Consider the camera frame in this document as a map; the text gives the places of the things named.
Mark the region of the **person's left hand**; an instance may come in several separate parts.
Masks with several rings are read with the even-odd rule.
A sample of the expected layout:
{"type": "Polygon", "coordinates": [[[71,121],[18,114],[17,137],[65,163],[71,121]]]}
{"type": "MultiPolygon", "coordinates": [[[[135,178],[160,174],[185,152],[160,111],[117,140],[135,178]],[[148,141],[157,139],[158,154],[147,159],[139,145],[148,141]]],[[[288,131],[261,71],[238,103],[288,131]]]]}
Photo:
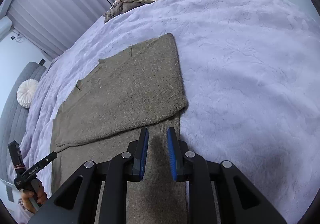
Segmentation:
{"type": "MultiPolygon", "coordinates": [[[[30,199],[34,199],[34,192],[29,190],[24,190],[21,192],[21,200],[24,208],[31,213],[36,213],[36,209],[33,206],[30,199]]],[[[48,200],[47,194],[44,190],[42,182],[38,180],[38,189],[37,189],[37,203],[44,204],[48,200]]]]}

